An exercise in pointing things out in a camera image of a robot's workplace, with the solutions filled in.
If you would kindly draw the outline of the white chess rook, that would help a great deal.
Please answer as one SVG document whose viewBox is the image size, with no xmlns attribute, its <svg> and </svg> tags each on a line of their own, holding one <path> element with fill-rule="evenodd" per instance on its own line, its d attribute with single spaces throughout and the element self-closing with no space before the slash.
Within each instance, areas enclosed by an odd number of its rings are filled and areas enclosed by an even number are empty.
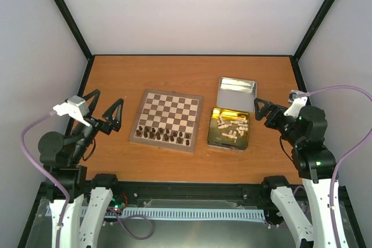
<svg viewBox="0 0 372 248">
<path fill-rule="evenodd" d="M 239 121 L 240 123 L 248 123 L 248 120 L 247 119 L 243 119 L 243 118 L 237 118 L 237 121 Z"/>
</svg>

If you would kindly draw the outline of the white chess king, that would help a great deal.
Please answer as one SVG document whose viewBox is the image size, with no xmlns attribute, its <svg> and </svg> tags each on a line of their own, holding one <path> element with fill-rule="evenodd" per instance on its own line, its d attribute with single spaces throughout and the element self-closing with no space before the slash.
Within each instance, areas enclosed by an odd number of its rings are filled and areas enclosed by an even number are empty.
<svg viewBox="0 0 372 248">
<path fill-rule="evenodd" d="M 221 127 L 225 124 L 222 115 L 219 115 L 218 126 Z"/>
</svg>

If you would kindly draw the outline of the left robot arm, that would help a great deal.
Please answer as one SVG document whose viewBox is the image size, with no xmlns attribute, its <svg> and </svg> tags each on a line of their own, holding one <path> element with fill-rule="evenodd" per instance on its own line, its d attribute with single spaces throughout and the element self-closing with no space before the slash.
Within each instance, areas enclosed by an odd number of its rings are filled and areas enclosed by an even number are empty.
<svg viewBox="0 0 372 248">
<path fill-rule="evenodd" d="M 88 208 L 82 212 L 87 168 L 80 164 L 99 132 L 109 135 L 121 128 L 122 98 L 102 115 L 93 118 L 101 92 L 73 96 L 53 107 L 58 116 L 78 122 L 70 135 L 48 132 L 38 143 L 40 162 L 48 173 L 46 198 L 52 214 L 52 247 L 97 247 L 98 236 L 110 203 L 120 199 L 121 189 L 114 174 L 98 174 L 92 180 Z"/>
</svg>

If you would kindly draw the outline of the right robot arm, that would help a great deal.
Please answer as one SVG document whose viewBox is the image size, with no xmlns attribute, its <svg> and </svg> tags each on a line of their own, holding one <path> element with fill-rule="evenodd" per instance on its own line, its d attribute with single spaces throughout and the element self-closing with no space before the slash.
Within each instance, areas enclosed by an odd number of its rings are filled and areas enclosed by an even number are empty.
<svg viewBox="0 0 372 248">
<path fill-rule="evenodd" d="M 347 247 L 337 181 L 337 162 L 325 146 L 328 127 L 324 110 L 307 105 L 306 97 L 293 99 L 289 108 L 254 100 L 255 119 L 277 130 L 292 146 L 292 162 L 302 179 L 312 219 L 294 205 L 284 177 L 266 177 L 270 199 L 287 223 L 297 247 Z"/>
</svg>

